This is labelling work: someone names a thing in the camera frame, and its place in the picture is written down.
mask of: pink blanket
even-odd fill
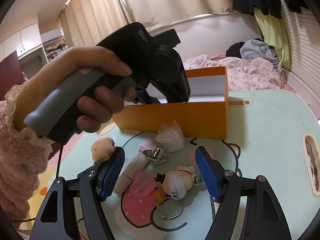
[[[236,57],[211,60],[210,56],[201,55],[184,63],[186,70],[217,66],[227,67],[229,91],[281,89],[281,81],[273,64],[260,57],[249,62]]]

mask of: pink fuzzy sleeve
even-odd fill
[[[39,187],[39,174],[45,172],[51,141],[39,139],[34,131],[14,129],[15,99],[20,87],[0,101],[0,205],[10,220],[24,220],[28,199]]]

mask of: metal ring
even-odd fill
[[[159,206],[162,205],[164,202],[166,202],[166,201],[169,200],[169,199],[173,199],[173,200],[175,200],[175,201],[178,201],[179,204],[180,204],[179,213],[176,214],[176,215],[174,215],[173,217],[167,217],[167,216],[161,214],[160,211],[159,211]],[[174,198],[172,198],[172,197],[165,197],[163,200],[164,200],[164,201],[163,201],[161,204],[160,204],[160,203],[157,204],[157,211],[158,211],[160,217],[162,217],[163,219],[166,219],[166,220],[173,220],[173,219],[178,218],[178,217],[182,214],[182,212],[183,212],[183,205],[182,205],[182,203],[181,203],[180,200],[174,199]]]

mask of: silver bolt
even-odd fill
[[[258,176],[258,180],[260,180],[261,182],[265,182],[266,181],[266,177],[263,175],[259,175]]]
[[[89,171],[88,172],[88,177],[94,177],[96,176],[97,172],[96,171]]]
[[[62,178],[62,177],[57,177],[57,178],[54,180],[55,183],[60,183],[60,182],[62,182],[62,181],[63,181],[63,178]]]
[[[228,177],[231,177],[231,176],[233,175],[233,171],[231,171],[231,170],[225,170],[225,171],[224,171],[224,174],[225,174],[226,176],[228,176]]]

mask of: silver metal object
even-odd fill
[[[62,182],[62,181],[63,181],[63,177],[57,177],[57,178],[54,180],[55,183],[60,183],[60,182]]]
[[[152,150],[152,156],[156,160],[161,160],[162,155],[164,155],[164,148],[155,145]]]
[[[166,201],[169,200],[169,199],[173,199],[173,200],[175,200],[175,201],[178,201],[179,204],[180,204],[180,210],[179,210],[178,214],[176,214],[176,215],[174,215],[174,216],[172,216],[172,217],[167,217],[167,216],[161,214],[161,213],[160,213],[160,210],[159,210],[159,206],[162,205],[164,202],[166,202]],[[183,205],[182,205],[182,203],[181,203],[180,200],[175,199],[175,198],[172,198],[172,197],[165,197],[163,200],[164,200],[164,201],[163,201],[161,204],[160,204],[160,203],[157,204],[157,211],[158,211],[160,217],[162,217],[162,218],[165,219],[165,220],[173,220],[173,219],[176,219],[176,218],[178,218],[179,216],[181,216],[181,214],[182,214],[182,212],[183,212]]]
[[[155,159],[153,157],[153,151],[152,150],[144,150],[142,153],[150,160],[150,165],[152,167],[159,166],[160,164],[163,164],[169,160],[169,157],[165,154],[161,156],[159,159]]]
[[[233,175],[233,171],[231,171],[231,170],[225,170],[225,171],[224,171],[224,174],[225,174],[226,176],[228,176],[228,177],[231,177],[231,176]]]
[[[259,175],[259,176],[258,176],[258,180],[260,180],[261,182],[265,182],[267,179],[266,179],[265,176]]]
[[[96,171],[89,171],[88,172],[88,177],[94,177],[96,176],[97,172]]]

